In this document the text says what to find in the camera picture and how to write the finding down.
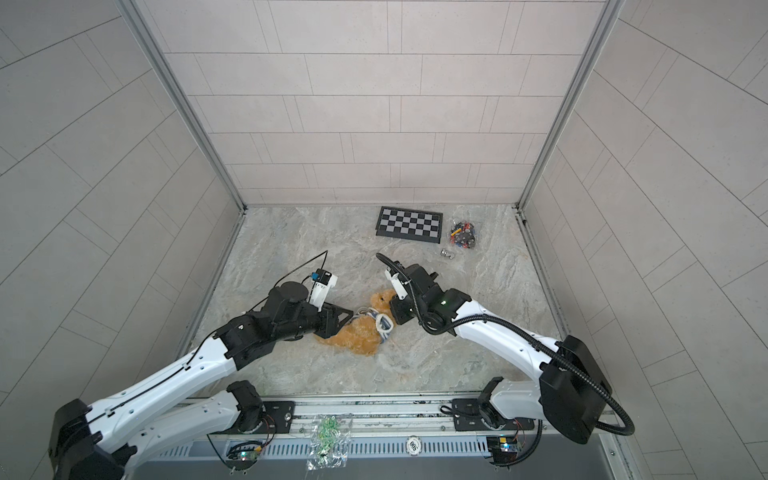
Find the brown teddy bear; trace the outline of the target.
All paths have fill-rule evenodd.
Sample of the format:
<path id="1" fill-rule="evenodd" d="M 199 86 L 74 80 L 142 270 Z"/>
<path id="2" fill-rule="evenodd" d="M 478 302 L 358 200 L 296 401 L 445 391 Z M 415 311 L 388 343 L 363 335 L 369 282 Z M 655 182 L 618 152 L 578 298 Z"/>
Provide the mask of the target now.
<path id="1" fill-rule="evenodd" d="M 389 301 L 395 295 L 396 292 L 393 289 L 374 293 L 370 298 L 370 305 L 368 307 L 384 312 L 393 319 L 389 308 Z M 353 319 L 337 335 L 328 339 L 317 336 L 317 340 L 323 345 L 346 349 L 353 354 L 363 356 L 375 355 L 383 344 L 375 329 L 374 320 L 370 317 L 357 317 L 356 313 Z"/>

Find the blue white striped sweater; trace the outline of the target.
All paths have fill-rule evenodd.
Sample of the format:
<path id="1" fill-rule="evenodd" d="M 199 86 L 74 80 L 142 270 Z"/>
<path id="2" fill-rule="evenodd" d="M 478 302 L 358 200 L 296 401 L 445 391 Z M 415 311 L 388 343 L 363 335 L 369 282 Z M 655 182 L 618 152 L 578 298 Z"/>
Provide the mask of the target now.
<path id="1" fill-rule="evenodd" d="M 370 317 L 374 320 L 374 326 L 378 332 L 381 342 L 387 341 L 394 330 L 394 320 L 384 312 L 380 312 L 373 307 L 363 307 L 356 311 L 357 317 Z"/>

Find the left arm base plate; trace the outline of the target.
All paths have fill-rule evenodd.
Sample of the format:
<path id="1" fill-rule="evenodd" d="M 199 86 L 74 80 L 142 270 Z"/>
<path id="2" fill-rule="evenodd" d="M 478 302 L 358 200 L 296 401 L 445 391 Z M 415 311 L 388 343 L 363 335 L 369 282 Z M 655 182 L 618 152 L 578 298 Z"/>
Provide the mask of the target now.
<path id="1" fill-rule="evenodd" d="M 266 401 L 259 410 L 255 407 L 238 412 L 234 423 L 227 429 L 215 430 L 215 435 L 288 434 L 291 430 L 296 403 L 294 401 Z"/>

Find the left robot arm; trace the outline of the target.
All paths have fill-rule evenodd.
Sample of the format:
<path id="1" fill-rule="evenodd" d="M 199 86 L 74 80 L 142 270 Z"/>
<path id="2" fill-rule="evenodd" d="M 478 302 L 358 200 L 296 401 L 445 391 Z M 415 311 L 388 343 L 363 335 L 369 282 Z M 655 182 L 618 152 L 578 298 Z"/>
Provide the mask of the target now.
<path id="1" fill-rule="evenodd" d="M 255 387 L 236 381 L 186 407 L 191 394 L 272 352 L 279 341 L 306 334 L 336 335 L 353 311 L 309 302 L 310 292 L 289 281 L 272 288 L 256 308 L 215 329 L 193 352 L 144 380 L 87 404 L 75 399 L 55 415 L 48 456 L 56 479 L 122 479 L 151 456 L 202 435 L 249 433 L 276 425 Z"/>

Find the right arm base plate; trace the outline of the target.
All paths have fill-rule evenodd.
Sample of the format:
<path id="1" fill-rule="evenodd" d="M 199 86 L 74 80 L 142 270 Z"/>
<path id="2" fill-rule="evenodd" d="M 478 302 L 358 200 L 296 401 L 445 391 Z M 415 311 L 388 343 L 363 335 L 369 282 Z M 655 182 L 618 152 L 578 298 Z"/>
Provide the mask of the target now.
<path id="1" fill-rule="evenodd" d="M 527 418 L 505 420 L 497 428 L 489 426 L 481 417 L 478 402 L 471 398 L 454 398 L 448 404 L 449 415 L 453 418 L 454 428 L 459 432 L 466 431 L 504 431 L 514 433 L 535 432 L 537 422 Z"/>

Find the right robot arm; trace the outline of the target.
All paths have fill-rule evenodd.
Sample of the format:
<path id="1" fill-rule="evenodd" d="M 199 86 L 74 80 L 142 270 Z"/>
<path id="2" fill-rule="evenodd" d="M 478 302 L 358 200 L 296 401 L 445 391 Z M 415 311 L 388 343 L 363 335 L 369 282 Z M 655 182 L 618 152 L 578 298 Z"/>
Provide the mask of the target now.
<path id="1" fill-rule="evenodd" d="M 542 336 L 505 320 L 457 289 L 442 289 L 435 273 L 377 256 L 395 289 L 395 320 L 412 319 L 430 335 L 451 334 L 469 340 L 511 363 L 527 376 L 521 386 L 502 377 L 488 382 L 473 417 L 491 429 L 518 418 L 551 425 L 563 437 L 585 444 L 594 430 L 634 432 L 626 412 L 586 345 L 576 337 Z"/>

